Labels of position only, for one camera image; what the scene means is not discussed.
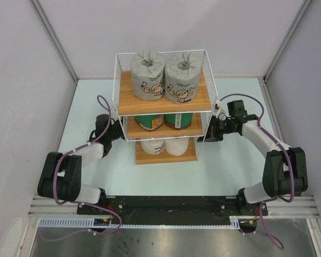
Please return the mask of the unwrapped white paper roll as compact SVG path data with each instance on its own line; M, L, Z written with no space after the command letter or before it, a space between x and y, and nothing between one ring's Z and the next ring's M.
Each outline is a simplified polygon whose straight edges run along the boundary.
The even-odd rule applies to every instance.
M189 138L165 139L165 150L173 156L183 155L188 148Z

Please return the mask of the white wire wooden shelf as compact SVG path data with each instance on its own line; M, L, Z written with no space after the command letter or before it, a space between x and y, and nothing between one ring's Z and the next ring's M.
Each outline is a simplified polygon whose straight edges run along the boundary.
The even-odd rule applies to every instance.
M201 61L202 69L197 94L192 101L186 104L176 104L164 97L155 101L144 101L136 97L133 94L131 77L131 62L134 53L118 53L116 55L113 106L120 118L120 126L126 141L135 144L135 164L164 164L198 160L200 147L197 140L199 137L205 136L208 130L218 94L207 51L203 49L193 50L192 54ZM174 130L162 125L155 131L147 132L134 119L140 115L190 112L193 114L192 123L183 130ZM150 155L142 149L141 143L145 140L169 138L188 138L186 151L180 156L173 156L167 152Z

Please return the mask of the grey roll front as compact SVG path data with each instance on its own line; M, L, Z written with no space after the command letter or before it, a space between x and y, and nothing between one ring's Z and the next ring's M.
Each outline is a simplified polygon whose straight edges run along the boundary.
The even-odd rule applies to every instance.
M193 52L174 55L164 69L165 97L176 104L192 101L200 82L202 62Z

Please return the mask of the grey roll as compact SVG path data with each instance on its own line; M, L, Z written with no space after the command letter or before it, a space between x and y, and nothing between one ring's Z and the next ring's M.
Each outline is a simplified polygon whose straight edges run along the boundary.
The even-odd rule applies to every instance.
M165 97L176 104L192 101L200 82L202 62L193 52L174 55L164 69Z
M141 51L131 61L133 93L145 101L159 100L164 94L165 60L156 51Z

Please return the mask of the grey roll back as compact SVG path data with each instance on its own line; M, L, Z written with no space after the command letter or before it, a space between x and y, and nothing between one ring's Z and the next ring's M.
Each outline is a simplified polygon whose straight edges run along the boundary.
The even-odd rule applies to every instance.
M145 101L159 100L164 94L165 60L156 51L141 51L131 61L133 93Z

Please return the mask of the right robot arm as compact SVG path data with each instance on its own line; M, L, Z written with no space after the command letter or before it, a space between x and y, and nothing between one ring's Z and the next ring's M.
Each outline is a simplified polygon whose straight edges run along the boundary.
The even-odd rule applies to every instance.
M247 113L242 100L229 102L227 108L224 111L220 101L216 102L216 114L199 141L223 141L224 135L237 133L249 140L265 158L262 180L238 191L237 211L248 215L255 204L275 199L292 202L296 194L305 192L308 174L304 150L291 147L270 133L262 124L262 116Z

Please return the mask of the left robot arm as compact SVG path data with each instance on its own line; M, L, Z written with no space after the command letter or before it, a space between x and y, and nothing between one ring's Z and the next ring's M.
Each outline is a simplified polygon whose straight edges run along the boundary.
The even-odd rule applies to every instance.
M124 138L121 119L96 117L89 141L67 153L50 152L45 159L37 193L58 202L86 202L96 214L106 211L105 191L82 183L82 168L108 155L112 142Z

